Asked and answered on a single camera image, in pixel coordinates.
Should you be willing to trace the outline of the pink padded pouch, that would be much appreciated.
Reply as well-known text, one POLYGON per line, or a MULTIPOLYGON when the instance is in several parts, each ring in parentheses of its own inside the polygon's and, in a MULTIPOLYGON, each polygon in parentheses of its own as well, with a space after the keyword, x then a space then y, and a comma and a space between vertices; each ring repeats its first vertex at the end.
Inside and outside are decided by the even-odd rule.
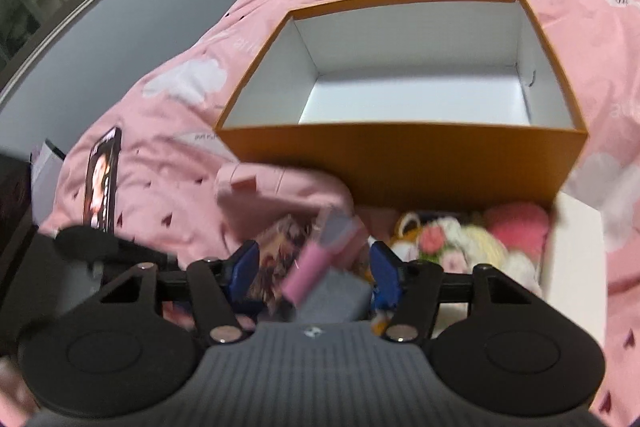
POLYGON ((237 162, 219 169, 214 193, 224 225, 240 242, 286 216, 309 219, 326 208, 354 210, 348 187, 318 170, 237 162))

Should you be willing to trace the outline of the pink grey glasses case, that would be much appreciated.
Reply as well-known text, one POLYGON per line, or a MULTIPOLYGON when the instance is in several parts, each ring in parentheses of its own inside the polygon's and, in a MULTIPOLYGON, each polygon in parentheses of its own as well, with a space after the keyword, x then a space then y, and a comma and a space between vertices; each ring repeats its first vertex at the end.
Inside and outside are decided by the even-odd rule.
POLYGON ((366 247, 368 237, 357 216, 338 208, 321 211, 314 231, 282 281, 280 295, 298 307, 329 269, 350 269, 366 247))

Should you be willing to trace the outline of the black smartphone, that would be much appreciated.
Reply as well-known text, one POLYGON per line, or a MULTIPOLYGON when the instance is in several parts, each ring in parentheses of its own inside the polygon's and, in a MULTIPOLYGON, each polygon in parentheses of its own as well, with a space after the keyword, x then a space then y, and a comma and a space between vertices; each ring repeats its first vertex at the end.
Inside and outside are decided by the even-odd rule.
POLYGON ((111 127, 90 150, 86 173, 84 223, 111 232, 115 223, 117 168, 122 130, 111 127))

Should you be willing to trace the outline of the white carton box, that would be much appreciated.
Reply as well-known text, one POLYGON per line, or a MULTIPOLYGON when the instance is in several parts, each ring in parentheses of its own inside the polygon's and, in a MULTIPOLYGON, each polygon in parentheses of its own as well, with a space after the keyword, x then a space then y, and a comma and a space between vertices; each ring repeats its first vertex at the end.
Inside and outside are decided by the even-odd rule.
POLYGON ((540 286, 550 306, 603 345, 608 285, 601 215, 564 192, 552 207, 540 286))

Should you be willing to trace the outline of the crochet flower bouquet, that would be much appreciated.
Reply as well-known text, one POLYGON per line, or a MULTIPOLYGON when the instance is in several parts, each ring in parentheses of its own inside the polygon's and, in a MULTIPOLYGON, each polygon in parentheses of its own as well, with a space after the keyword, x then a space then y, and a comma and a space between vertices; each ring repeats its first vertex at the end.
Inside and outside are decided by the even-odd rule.
POLYGON ((475 265, 500 268, 506 247, 485 228, 462 225, 453 217, 424 225, 416 239, 419 259, 435 262, 448 273, 470 274, 475 265))

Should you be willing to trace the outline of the orange cardboard storage box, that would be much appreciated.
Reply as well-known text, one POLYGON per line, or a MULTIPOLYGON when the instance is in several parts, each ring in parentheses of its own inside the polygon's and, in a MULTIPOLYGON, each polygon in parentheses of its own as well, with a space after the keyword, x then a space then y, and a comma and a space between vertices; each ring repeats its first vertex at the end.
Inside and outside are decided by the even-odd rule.
POLYGON ((241 160, 337 176, 361 205, 552 204, 588 139, 527 0, 287 12, 216 132, 241 160))

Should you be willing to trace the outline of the pink patterned bed duvet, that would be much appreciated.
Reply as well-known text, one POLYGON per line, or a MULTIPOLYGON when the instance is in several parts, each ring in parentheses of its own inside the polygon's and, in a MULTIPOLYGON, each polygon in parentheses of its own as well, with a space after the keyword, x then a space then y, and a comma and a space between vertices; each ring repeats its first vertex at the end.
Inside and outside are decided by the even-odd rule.
MULTIPOLYGON (((128 239, 201 258, 224 234, 213 177, 229 161, 213 124, 290 9, 330 0, 238 0, 190 49, 132 87, 66 157, 52 235, 82 219, 89 148, 122 128, 116 220, 128 239)), ((527 0, 561 60, 589 129, 565 191, 601 213, 608 257, 606 375, 593 412, 639 417, 639 0, 527 0)))

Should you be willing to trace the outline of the calico cat plush toy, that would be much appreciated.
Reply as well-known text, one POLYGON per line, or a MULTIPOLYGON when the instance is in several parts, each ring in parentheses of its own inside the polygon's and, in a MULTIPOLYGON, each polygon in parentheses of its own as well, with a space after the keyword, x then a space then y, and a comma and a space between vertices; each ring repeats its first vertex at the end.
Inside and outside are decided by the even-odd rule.
POLYGON ((371 310, 372 331, 381 336, 405 294, 416 278, 418 269, 411 265, 419 259, 416 238, 423 228, 420 216, 407 212, 396 222, 394 233, 387 241, 370 236, 369 271, 373 281, 371 310))

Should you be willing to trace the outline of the pink fluffy pom ball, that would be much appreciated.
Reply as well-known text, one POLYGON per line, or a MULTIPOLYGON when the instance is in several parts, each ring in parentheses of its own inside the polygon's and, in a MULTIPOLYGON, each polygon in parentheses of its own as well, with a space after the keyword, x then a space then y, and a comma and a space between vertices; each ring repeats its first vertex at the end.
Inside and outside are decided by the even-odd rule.
POLYGON ((488 208, 484 222, 508 251, 521 251, 534 263, 542 258, 551 228, 544 208, 533 202, 510 202, 488 208))

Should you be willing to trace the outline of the photo printed card box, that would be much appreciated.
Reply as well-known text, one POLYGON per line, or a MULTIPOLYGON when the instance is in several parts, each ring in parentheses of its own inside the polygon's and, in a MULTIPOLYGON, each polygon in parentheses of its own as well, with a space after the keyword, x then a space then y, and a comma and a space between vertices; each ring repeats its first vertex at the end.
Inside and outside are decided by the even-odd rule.
POLYGON ((256 237, 259 265, 246 298, 272 308, 280 298, 280 286, 307 239, 314 231, 314 219, 285 216, 256 237))

